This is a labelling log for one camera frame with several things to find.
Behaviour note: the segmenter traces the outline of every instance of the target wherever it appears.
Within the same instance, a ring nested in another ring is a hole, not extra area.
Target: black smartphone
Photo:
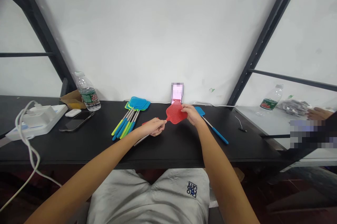
[[[73,132],[77,130],[80,126],[82,126],[94,114],[95,112],[81,112],[59,130],[62,132]]]

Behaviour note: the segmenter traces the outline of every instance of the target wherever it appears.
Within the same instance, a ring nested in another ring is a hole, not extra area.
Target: pixelated screen
[[[180,102],[182,102],[184,95],[184,83],[172,83],[171,90],[171,104],[173,104],[174,100],[180,100]]]
[[[337,148],[335,121],[290,121],[290,148]]]

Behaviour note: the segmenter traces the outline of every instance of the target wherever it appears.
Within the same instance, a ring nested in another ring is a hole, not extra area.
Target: bottle cap
[[[78,77],[84,76],[84,72],[75,72],[75,75]]]

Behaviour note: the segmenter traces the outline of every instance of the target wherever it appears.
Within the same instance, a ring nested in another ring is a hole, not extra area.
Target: cable
[[[2,212],[2,210],[3,209],[5,209],[5,207],[19,194],[19,192],[21,192],[21,190],[28,184],[28,182],[31,180],[31,178],[33,177],[33,175],[35,174],[35,173],[37,173],[37,174],[39,174],[40,176],[42,176],[42,177],[44,177],[44,178],[47,178],[47,179],[49,179],[50,181],[52,181],[52,182],[54,182],[55,184],[57,184],[58,186],[62,186],[60,183],[58,183],[57,181],[55,181],[54,179],[52,179],[51,177],[48,177],[48,176],[46,176],[46,175],[44,175],[44,174],[42,174],[40,171],[38,171],[38,166],[39,166],[39,164],[40,164],[40,161],[41,161],[41,157],[40,157],[40,155],[39,155],[39,153],[36,151],[36,149],[34,149],[32,146],[31,146],[31,144],[30,144],[30,142],[29,142],[29,140],[24,136],[24,134],[22,133],[22,128],[21,128],[21,126],[22,126],[22,118],[23,118],[23,116],[25,115],[25,113],[26,113],[26,111],[27,111],[27,109],[28,109],[28,107],[30,106],[30,104],[32,103],[32,102],[34,102],[35,104],[38,104],[36,101],[30,101],[28,104],[27,104],[27,106],[24,108],[24,109],[22,109],[21,111],[20,111],[20,113],[18,114],[18,116],[16,117],[16,119],[15,119],[15,127],[17,128],[17,130],[18,130],[18,133],[19,133],[19,135],[20,135],[20,137],[21,137],[21,140],[22,140],[22,142],[25,144],[25,145],[27,145],[27,147],[28,147],[28,150],[29,150],[29,160],[30,160],[30,163],[31,163],[31,165],[32,165],[32,168],[33,168],[33,172],[32,172],[32,174],[29,176],[29,178],[26,180],[26,182],[21,186],[21,188],[2,206],[2,208],[0,209],[0,212]],[[32,152],[34,152],[34,154],[35,154],[35,156],[36,156],[36,158],[37,158],[37,162],[36,162],[36,164],[34,163],[34,159],[33,159],[33,154],[32,154]]]
[[[158,104],[170,104],[171,102],[151,102],[151,103],[158,103]]]
[[[234,115],[234,116],[235,116],[235,115]],[[238,119],[239,122],[240,122],[240,119],[239,119],[238,117],[235,116],[235,118]],[[241,129],[243,129],[241,122],[240,122],[240,126],[241,126]]]
[[[151,103],[170,104],[171,102],[151,102]],[[210,104],[210,105],[213,106],[213,107],[236,107],[236,105],[235,105],[235,106],[213,105],[212,103],[209,103],[209,102],[202,102],[202,101],[195,101],[195,102],[193,102],[192,104],[189,104],[189,103],[185,103],[185,104],[188,104],[188,105],[195,105],[195,103],[200,103],[200,104]]]
[[[194,105],[195,103],[200,103],[200,104],[211,104],[213,107],[236,107],[236,105],[235,105],[235,106],[213,105],[212,103],[209,103],[209,102],[202,102],[202,101],[195,101],[195,102],[193,102],[193,104],[191,104],[191,105]]]

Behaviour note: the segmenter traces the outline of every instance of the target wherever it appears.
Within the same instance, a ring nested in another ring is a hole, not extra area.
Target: phone screen
[[[79,127],[94,112],[81,112],[75,116],[70,122],[65,124],[60,130],[74,130]]]
[[[174,100],[180,100],[183,102],[183,94],[184,94],[184,83],[172,83],[172,95],[171,95],[171,104],[173,104]]]

